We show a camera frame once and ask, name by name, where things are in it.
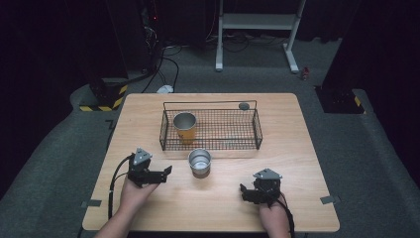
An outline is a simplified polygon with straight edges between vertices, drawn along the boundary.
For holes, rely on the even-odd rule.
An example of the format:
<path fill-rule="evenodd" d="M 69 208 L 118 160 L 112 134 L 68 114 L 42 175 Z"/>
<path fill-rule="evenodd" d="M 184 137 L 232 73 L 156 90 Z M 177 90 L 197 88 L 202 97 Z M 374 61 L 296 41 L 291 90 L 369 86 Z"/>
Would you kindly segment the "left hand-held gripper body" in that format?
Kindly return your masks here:
<path fill-rule="evenodd" d="M 162 172 L 153 172 L 149 170 L 152 155 L 142 148 L 129 157 L 128 179 L 139 187 L 145 184 L 156 183 L 159 178 L 167 177 Z"/>

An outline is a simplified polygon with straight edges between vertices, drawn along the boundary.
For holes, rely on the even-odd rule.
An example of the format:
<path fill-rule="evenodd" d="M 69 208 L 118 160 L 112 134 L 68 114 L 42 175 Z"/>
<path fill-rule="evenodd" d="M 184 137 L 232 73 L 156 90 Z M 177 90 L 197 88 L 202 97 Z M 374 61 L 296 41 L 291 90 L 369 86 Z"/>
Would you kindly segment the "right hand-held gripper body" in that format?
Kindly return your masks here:
<path fill-rule="evenodd" d="M 253 174 L 254 189 L 247 191 L 248 201 L 254 204 L 272 206 L 280 197 L 282 176 L 271 169 L 263 169 Z"/>

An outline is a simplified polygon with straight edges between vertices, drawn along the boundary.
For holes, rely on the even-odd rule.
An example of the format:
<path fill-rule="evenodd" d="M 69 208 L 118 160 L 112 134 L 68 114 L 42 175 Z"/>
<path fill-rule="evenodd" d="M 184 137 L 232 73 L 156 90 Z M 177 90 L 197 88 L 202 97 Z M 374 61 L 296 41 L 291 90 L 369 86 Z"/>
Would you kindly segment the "person's left hand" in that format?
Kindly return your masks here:
<path fill-rule="evenodd" d="M 135 216 L 146 204 L 149 196 L 158 188 L 158 183 L 139 187 L 130 179 L 126 178 L 120 196 L 118 213 Z"/>

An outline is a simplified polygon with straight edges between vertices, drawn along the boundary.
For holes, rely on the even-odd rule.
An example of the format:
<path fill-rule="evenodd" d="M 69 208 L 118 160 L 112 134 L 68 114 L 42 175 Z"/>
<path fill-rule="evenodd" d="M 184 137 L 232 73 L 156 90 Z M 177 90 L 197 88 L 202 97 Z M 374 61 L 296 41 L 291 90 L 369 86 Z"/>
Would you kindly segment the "person's right hand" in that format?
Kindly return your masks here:
<path fill-rule="evenodd" d="M 262 227 L 268 231 L 288 232 L 289 224 L 282 202 L 275 201 L 272 205 L 263 203 L 259 207 Z"/>

